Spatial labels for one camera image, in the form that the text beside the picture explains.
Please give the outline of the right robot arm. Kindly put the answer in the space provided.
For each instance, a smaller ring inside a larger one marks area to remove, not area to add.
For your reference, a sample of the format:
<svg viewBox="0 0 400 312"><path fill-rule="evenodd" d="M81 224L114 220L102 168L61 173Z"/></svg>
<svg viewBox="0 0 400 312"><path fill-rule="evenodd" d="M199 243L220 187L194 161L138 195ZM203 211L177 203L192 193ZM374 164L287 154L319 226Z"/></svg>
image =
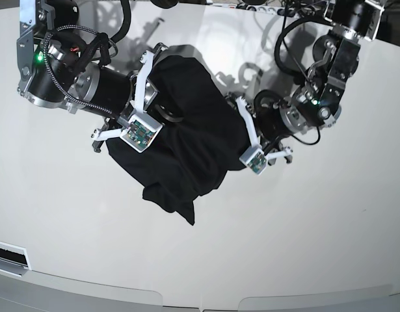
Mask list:
<svg viewBox="0 0 400 312"><path fill-rule="evenodd" d="M183 120L181 113L170 110L165 93L150 79L166 50L164 44L145 51L140 69L128 75L109 68L131 26L129 1L120 5L122 24L109 36L79 24L75 1L19 3L18 94L38 107L102 116L103 125L91 136L95 152L112 138L143 152L165 124Z"/></svg>

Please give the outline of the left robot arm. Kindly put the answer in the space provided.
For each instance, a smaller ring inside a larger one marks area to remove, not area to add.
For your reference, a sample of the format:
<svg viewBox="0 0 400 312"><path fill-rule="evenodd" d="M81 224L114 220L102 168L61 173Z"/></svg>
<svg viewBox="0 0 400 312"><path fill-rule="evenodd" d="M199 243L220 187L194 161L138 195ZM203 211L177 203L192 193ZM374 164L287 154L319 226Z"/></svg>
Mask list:
<svg viewBox="0 0 400 312"><path fill-rule="evenodd" d="M314 129L320 132L336 124L341 114L340 101L347 81L358 68L359 41L376 38L385 1L317 1L307 12L302 1L284 1L283 17L300 14L291 23L284 22L274 45L274 61L278 69L293 78L297 89L288 97L273 90L261 90L251 102L241 96L228 95L244 119L249 147L239 160L255 174L267 165L284 158L293 160L293 150L283 146L285 138L296 138ZM281 48L287 48L286 36L305 23L329 26L312 47L313 63L304 68L290 49L288 56L295 63L288 67L281 59Z"/></svg>

